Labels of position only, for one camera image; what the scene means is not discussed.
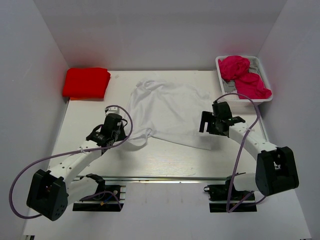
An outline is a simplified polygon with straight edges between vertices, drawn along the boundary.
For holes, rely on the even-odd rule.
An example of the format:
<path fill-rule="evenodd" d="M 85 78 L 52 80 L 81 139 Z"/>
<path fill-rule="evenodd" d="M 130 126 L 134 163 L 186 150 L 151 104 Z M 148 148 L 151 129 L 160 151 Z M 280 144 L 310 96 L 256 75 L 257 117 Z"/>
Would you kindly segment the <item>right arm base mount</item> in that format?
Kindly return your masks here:
<path fill-rule="evenodd" d="M 203 188 L 203 191 L 208 194 L 209 211 L 211 213 L 226 213 L 227 200 L 231 176 L 226 178 L 226 181 L 221 184 L 209 184 Z M 232 187 L 229 209 L 231 210 L 240 200 L 242 200 L 249 191 L 237 191 Z M 249 213 L 257 212 L 255 195 L 252 193 L 243 203 L 241 203 L 233 213 Z"/>

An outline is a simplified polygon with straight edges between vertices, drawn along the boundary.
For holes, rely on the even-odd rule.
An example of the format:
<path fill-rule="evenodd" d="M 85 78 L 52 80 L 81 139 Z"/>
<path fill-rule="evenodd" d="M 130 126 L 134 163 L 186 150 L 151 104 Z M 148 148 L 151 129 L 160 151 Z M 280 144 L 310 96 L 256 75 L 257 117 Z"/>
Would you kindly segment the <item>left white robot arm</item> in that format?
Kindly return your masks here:
<path fill-rule="evenodd" d="M 26 204 L 42 216 L 56 221 L 68 205 L 82 199 L 99 200 L 105 196 L 105 180 L 93 173 L 76 177 L 100 158 L 116 142 L 126 139 L 126 120 L 117 113 L 106 115 L 102 126 L 95 127 L 79 147 L 51 169 L 38 170 L 32 178 Z"/>

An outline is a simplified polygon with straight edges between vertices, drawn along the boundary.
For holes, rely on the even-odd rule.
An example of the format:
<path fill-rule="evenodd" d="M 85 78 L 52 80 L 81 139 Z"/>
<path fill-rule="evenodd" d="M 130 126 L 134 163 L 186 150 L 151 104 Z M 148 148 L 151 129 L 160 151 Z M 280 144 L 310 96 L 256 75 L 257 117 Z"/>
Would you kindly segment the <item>magenta t shirt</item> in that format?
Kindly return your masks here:
<path fill-rule="evenodd" d="M 258 64 L 246 57 L 239 55 L 228 56 L 218 60 L 218 66 L 222 79 L 226 82 L 234 82 L 235 90 L 244 100 L 249 97 L 252 100 L 268 99 L 272 91 L 265 87 L 263 80 L 257 73 Z"/>

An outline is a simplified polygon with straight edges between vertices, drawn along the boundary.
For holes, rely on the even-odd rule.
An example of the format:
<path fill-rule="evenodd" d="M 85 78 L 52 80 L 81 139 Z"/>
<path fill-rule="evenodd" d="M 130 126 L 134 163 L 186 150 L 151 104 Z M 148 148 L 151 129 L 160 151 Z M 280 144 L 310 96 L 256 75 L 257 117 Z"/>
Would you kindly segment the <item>grey garment in basket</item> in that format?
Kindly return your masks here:
<path fill-rule="evenodd" d="M 250 66 L 249 66 L 248 72 L 258 74 L 258 71 L 259 71 L 258 60 L 256 58 L 251 58 L 251 59 L 249 59 L 249 61 L 250 61 Z M 226 93 L 231 93 L 231 92 L 237 91 L 234 80 L 226 81 L 223 79 L 222 85 L 223 85 L 224 91 Z"/>

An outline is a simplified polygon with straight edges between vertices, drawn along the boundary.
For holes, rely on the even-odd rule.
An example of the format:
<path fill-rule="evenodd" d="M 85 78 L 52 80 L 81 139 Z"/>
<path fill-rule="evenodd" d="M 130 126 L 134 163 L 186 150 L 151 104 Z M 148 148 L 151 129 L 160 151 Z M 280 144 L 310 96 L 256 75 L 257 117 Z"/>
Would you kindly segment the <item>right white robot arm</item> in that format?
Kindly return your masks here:
<path fill-rule="evenodd" d="M 214 102 L 203 111 L 199 131 L 228 137 L 256 161 L 254 173 L 233 174 L 226 181 L 226 195 L 236 200 L 245 192 L 271 196 L 296 189 L 300 182 L 291 148 L 279 147 L 255 133 L 240 116 L 233 116 L 227 102 Z"/>

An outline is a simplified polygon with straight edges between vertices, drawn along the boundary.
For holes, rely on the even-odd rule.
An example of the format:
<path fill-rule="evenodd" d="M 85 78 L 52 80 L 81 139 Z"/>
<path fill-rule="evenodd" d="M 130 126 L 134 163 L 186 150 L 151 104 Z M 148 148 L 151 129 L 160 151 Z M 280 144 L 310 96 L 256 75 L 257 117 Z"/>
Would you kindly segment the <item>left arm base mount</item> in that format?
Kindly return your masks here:
<path fill-rule="evenodd" d="M 73 212 L 120 212 L 124 207 L 126 198 L 126 186 L 118 184 L 113 180 L 105 180 L 96 174 L 87 174 L 81 176 L 83 178 L 92 179 L 97 184 L 94 194 L 86 200 L 80 200 L 73 203 Z"/>

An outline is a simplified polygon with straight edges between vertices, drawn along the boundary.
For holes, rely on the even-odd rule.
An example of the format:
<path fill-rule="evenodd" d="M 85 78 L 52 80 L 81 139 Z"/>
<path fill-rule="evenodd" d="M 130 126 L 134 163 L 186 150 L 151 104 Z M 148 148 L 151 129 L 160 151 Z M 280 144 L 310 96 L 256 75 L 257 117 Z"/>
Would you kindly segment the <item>white t shirt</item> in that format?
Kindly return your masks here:
<path fill-rule="evenodd" d="M 132 118 L 128 142 L 136 147 L 155 138 L 197 149 L 212 150 L 213 135 L 200 133 L 203 111 L 212 109 L 211 95 L 187 83 L 144 79 L 136 84 L 126 110 Z"/>

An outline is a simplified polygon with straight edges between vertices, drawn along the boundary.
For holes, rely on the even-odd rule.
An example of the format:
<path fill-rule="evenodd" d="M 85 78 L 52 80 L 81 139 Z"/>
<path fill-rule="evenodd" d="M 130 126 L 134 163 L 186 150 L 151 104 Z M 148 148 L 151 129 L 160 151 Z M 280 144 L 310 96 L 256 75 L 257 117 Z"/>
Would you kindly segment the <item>folded red t shirt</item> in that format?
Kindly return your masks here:
<path fill-rule="evenodd" d="M 71 99 L 103 99 L 111 74 L 106 68 L 70 68 L 66 72 L 62 96 Z"/>

